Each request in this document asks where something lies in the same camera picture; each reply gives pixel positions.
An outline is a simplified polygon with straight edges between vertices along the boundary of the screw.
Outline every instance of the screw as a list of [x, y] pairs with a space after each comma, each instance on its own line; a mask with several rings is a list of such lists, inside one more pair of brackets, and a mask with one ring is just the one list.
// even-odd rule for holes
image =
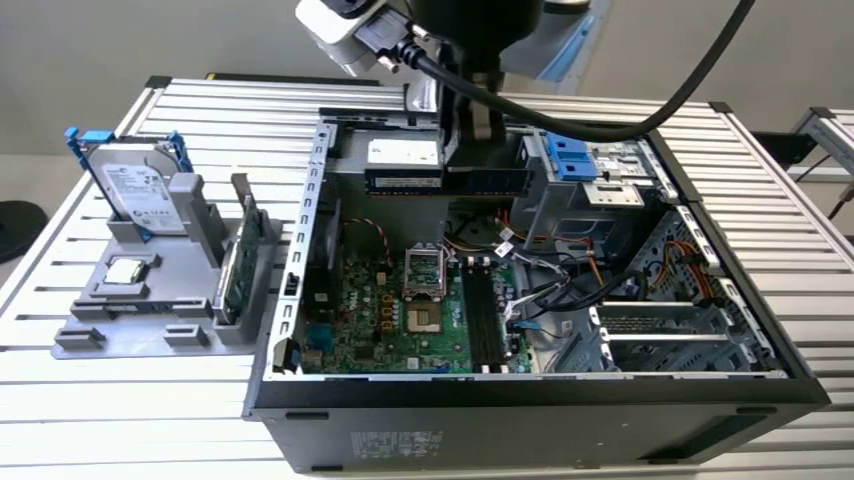
[[393, 60], [390, 58], [388, 58], [385, 55], [382, 55], [381, 57], [378, 57], [376, 59], [376, 61], [378, 62], [378, 64], [385, 67], [388, 69], [388, 71], [390, 73], [397, 73], [397, 70], [400, 69], [398, 65], [393, 62]]
[[420, 26], [417, 25], [412, 25], [412, 33], [414, 34], [414, 36], [417, 38], [420, 38], [421, 40], [427, 40], [429, 38], [429, 32], [427, 32], [427, 30], [424, 30]]

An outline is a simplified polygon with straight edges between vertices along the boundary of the aluminum workbench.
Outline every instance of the aluminum workbench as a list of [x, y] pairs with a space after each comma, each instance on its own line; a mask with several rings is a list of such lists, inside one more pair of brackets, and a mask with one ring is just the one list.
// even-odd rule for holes
[[[633, 122], [659, 105], [541, 95], [512, 99], [556, 117], [593, 121]], [[400, 109], [401, 90], [172, 80], [145, 88], [116, 133], [181, 132], [204, 195], [224, 216], [240, 209], [229, 175], [246, 172], [258, 203], [285, 222], [284, 251], [318, 107]], [[660, 133], [832, 405], [699, 467], [643, 472], [699, 480], [854, 478], [854, 250], [731, 113], [691, 103]], [[293, 474], [264, 426], [238, 418], [252, 357], [50, 357], [53, 335], [106, 244], [108, 213], [81, 178], [0, 289], [0, 466], [9, 467], [0, 478], [286, 478]], [[270, 309], [278, 282], [280, 273], [269, 286]], [[545, 470], [429, 477], [636, 474]]]

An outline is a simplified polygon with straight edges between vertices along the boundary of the gray floor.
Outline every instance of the gray floor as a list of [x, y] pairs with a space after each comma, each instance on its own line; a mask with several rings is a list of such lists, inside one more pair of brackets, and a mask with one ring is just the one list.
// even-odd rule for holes
[[[80, 166], [70, 156], [0, 155], [0, 201], [26, 200], [53, 215], [80, 179]], [[0, 285], [17, 261], [0, 265]]]

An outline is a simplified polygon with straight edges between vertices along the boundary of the white wall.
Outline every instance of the white wall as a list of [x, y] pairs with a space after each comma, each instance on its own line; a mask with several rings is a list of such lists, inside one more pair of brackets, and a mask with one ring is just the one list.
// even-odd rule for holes
[[[344, 77], [296, 0], [0, 0], [0, 152], [61, 153], [68, 125], [112, 128], [150, 75]], [[368, 78], [401, 81], [376, 68]]]
[[[613, 0], [579, 94], [665, 99], [735, 0]], [[787, 130], [807, 107], [854, 107], [854, 1], [757, 0], [693, 94], [749, 128]]]

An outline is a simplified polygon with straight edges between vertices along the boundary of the green circuit board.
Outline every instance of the green circuit board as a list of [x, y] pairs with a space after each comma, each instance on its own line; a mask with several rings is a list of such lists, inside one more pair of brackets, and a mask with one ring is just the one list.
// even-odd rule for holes
[[[334, 318], [330, 323], [306, 325], [304, 371], [346, 374], [471, 373], [459, 266], [448, 264], [447, 292], [441, 302], [421, 300], [414, 304], [406, 304], [400, 295], [402, 261], [394, 262], [390, 273], [385, 274], [384, 285], [377, 284], [377, 268], [369, 260], [350, 258], [345, 261]], [[512, 272], [507, 266], [492, 269], [492, 281], [497, 312], [497, 299], [513, 286]], [[524, 344], [521, 353], [507, 361], [507, 367], [511, 372], [529, 372]]]

